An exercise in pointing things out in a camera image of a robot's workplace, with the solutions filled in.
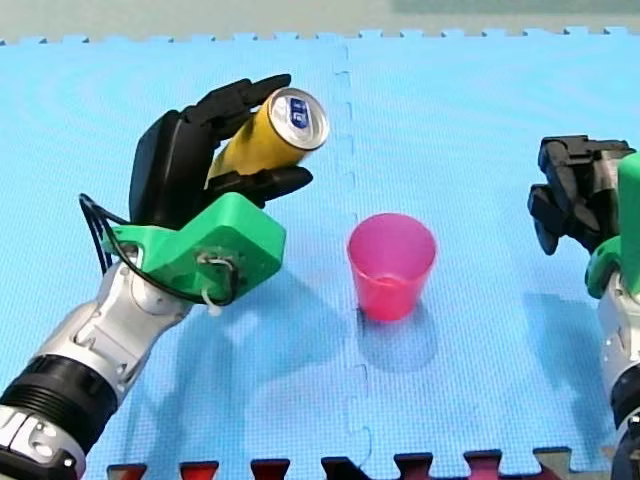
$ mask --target blue foam mat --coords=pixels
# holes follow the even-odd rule
[[[289,71],[334,131],[307,163],[312,186],[269,206],[289,231],[285,267],[223,317],[197,310],[160,340],[86,478],[147,463],[145,478],[166,479],[217,460],[216,478],[236,479],[252,459],[288,458],[288,478],[312,479],[325,456],[392,478],[395,454],[420,452],[434,454],[432,475],[455,477],[483,450],[528,474],[549,447],[571,448],[577,470],[605,468],[613,427],[586,255],[564,242],[546,259],[526,198],[542,136],[640,144],[640,40],[528,33],[0,48],[0,381],[95,295],[76,195],[124,215],[135,143],[159,114]],[[344,256],[356,221],[381,210],[420,218],[440,245],[423,305],[387,329],[357,318]]]

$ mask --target plastic cup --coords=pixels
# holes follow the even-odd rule
[[[392,322],[415,308],[435,261],[436,242],[416,219],[382,213],[355,228],[347,253],[360,308],[372,320]]]

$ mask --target green 3d-printed bracket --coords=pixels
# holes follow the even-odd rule
[[[240,297],[280,269],[286,238],[280,224],[237,193],[223,195],[181,230],[125,225],[113,231],[122,245],[142,249],[144,273],[186,294],[199,296],[206,289],[211,298],[229,295],[228,272],[199,259],[233,262]],[[113,253],[108,240],[103,247]]]
[[[611,272],[619,269],[631,295],[640,293],[640,153],[618,165],[618,222],[620,235],[610,238],[591,255],[585,281],[589,294],[601,298]]]

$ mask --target can lid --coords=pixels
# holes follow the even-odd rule
[[[289,87],[276,90],[268,108],[273,128],[294,147],[315,150],[327,141],[327,114],[320,102],[307,92]]]

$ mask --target blue can label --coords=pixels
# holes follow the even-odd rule
[[[309,109],[307,102],[299,98],[291,98],[289,100],[289,115],[291,123],[297,128],[304,129],[309,126]]]

